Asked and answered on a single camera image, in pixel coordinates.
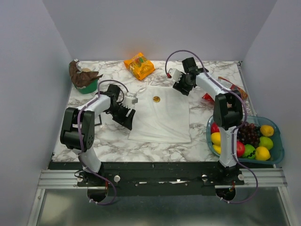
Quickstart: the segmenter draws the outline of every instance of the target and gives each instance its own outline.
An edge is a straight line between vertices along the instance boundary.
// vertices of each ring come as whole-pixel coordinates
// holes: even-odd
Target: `yellow bag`
[[[130,60],[125,60],[124,64],[138,80],[144,79],[155,70],[153,63],[142,53],[138,53]]]

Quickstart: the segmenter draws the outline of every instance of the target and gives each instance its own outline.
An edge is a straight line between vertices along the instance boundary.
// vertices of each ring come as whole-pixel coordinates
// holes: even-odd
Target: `white cloth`
[[[188,143],[188,97],[172,87],[148,86],[137,94],[133,129],[128,139],[154,143]]]

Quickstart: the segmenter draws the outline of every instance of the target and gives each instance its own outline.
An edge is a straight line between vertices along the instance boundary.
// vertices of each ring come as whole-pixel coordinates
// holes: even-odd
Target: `gray wall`
[[[282,165],[297,213],[301,213],[300,63],[301,2],[278,0],[242,69],[257,113],[272,119],[282,133],[286,151]]]
[[[0,224],[26,225],[70,91],[66,49],[41,0],[0,7]]]
[[[43,0],[73,58],[242,60],[276,0]]]

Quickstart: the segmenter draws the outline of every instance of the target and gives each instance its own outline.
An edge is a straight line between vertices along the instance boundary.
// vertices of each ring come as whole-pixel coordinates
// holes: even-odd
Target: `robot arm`
[[[198,68],[193,57],[183,60],[182,65],[185,73],[174,68],[171,68],[168,72],[175,80],[173,88],[188,96],[194,87],[199,86],[214,99],[214,121],[219,126],[221,133],[222,153],[219,162],[225,168],[236,166],[234,158],[237,158],[237,130],[234,130],[234,128],[240,124],[243,117],[240,101],[234,95],[225,91],[227,88],[217,80],[209,79],[204,73],[204,70],[207,73],[208,70]]]
[[[81,154],[81,160],[95,173],[99,171],[101,166],[101,162],[92,147],[95,138],[95,118],[100,117],[102,112],[106,112],[111,114],[112,119],[120,125],[129,130],[132,129],[135,110],[118,103],[119,94],[120,88],[110,84],[106,92],[101,92],[100,96],[95,96],[85,105],[78,108],[68,107],[65,110],[60,141],[67,148],[72,149],[75,154]],[[81,125],[78,125],[77,117],[83,107],[86,108],[80,115]],[[84,150],[81,150],[78,126],[81,126]]]

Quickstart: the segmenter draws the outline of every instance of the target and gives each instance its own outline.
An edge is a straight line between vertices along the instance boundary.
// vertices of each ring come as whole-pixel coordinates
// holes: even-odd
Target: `green apple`
[[[242,157],[247,159],[254,159],[255,153],[255,148],[252,145],[245,145],[245,153],[242,155]]]
[[[274,146],[273,141],[268,137],[261,137],[259,146],[266,147],[268,150],[271,150]]]

